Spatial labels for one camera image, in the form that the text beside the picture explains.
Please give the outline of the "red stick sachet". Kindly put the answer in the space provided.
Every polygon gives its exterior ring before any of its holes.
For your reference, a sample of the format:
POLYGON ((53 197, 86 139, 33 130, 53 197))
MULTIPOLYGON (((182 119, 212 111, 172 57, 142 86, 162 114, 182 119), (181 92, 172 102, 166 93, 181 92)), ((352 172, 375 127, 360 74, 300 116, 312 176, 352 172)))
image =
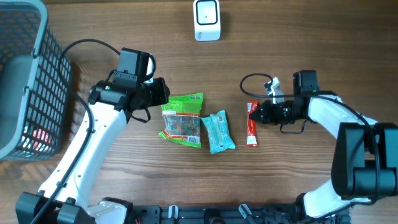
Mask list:
POLYGON ((247 147, 256 147, 257 146, 257 132, 256 132, 256 122, 249 118, 249 115, 257 108, 258 101, 249 101, 247 103, 247 138, 246 145, 247 147))

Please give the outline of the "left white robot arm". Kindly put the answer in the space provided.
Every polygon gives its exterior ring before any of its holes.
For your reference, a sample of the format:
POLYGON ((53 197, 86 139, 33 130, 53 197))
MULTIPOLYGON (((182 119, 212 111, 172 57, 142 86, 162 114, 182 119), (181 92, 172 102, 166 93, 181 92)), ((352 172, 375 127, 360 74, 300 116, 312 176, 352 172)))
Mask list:
POLYGON ((55 171, 36 194, 16 203, 19 223, 134 223, 131 202, 104 198, 89 206, 94 181, 109 148, 137 110, 168 103, 163 78, 154 78, 152 54, 123 48, 113 78, 90 90, 83 121, 55 171))

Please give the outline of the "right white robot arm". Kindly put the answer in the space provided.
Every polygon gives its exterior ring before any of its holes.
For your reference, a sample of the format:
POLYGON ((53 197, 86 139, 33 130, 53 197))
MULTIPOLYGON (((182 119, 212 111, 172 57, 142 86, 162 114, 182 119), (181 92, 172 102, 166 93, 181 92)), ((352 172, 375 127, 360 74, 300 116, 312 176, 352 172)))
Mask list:
POLYGON ((336 93, 321 90, 314 70, 294 73, 291 95, 282 94, 276 78, 264 88, 264 102, 249 113, 251 121, 280 127, 297 120, 318 123, 336 139, 330 179, 294 203, 266 206, 264 218, 342 223, 349 208, 397 195, 397 125, 368 118, 336 93))

